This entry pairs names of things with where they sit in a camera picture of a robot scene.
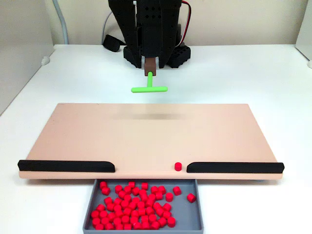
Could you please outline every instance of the beige board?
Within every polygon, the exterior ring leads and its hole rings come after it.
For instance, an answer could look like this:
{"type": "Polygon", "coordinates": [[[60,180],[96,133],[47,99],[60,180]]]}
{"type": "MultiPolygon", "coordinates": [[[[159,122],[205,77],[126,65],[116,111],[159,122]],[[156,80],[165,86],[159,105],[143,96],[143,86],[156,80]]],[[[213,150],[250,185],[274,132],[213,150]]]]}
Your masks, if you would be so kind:
{"type": "Polygon", "coordinates": [[[20,171],[22,178],[282,177],[186,172],[197,161],[277,162],[247,104],[60,103],[27,159],[109,161],[116,172],[20,171]],[[175,171],[176,162],[182,171],[175,171]]]}

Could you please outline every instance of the white table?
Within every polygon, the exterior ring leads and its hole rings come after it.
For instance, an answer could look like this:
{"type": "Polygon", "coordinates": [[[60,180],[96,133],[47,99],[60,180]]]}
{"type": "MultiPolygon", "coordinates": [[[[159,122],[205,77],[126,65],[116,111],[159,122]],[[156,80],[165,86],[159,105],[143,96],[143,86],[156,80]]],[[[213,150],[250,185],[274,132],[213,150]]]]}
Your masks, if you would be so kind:
{"type": "Polygon", "coordinates": [[[281,181],[200,181],[205,234],[309,233],[312,69],[293,45],[192,47],[179,69],[157,71],[166,93],[132,94],[143,70],[98,45],[56,45],[0,117],[0,233],[82,233],[92,180],[24,180],[25,159],[59,102],[248,103],[281,181]]]}

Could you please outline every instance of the gray tray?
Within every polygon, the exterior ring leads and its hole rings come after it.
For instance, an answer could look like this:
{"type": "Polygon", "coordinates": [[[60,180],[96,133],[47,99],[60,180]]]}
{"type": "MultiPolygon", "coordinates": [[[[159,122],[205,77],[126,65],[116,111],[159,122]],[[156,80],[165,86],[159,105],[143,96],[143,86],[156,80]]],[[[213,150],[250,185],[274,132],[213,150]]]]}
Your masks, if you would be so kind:
{"type": "MultiPolygon", "coordinates": [[[[129,181],[135,181],[136,187],[139,187],[141,189],[141,183],[142,182],[148,182],[149,183],[149,190],[147,194],[149,195],[151,193],[150,188],[152,186],[159,187],[160,185],[165,186],[167,192],[172,192],[172,188],[175,186],[179,186],[182,194],[179,196],[174,195],[174,200],[172,202],[169,202],[172,206],[171,213],[173,217],[176,219],[176,225],[174,228],[169,228],[168,226],[165,226],[164,228],[160,228],[159,230],[95,230],[92,226],[92,219],[90,218],[90,214],[98,204],[102,203],[104,198],[107,196],[103,195],[101,190],[99,189],[99,183],[102,180],[95,180],[89,206],[87,209],[87,214],[84,220],[83,224],[83,233],[84,234],[100,234],[100,233],[114,233],[114,234],[122,234],[122,233],[170,233],[170,234],[178,234],[178,233],[184,233],[184,234],[203,234],[203,221],[201,216],[201,210],[200,210],[200,203],[199,203],[199,196],[198,196],[198,189],[197,189],[197,180],[195,179],[137,179],[137,180],[124,180],[124,179],[109,179],[105,180],[107,182],[107,186],[111,189],[111,193],[109,196],[112,199],[115,199],[117,197],[117,194],[115,193],[115,186],[120,184],[123,188],[128,185],[129,181]],[[188,202],[186,199],[186,196],[189,193],[193,193],[197,200],[194,203],[188,202]]],[[[166,203],[166,200],[160,200],[157,201],[161,205],[164,205],[166,203]]]]}

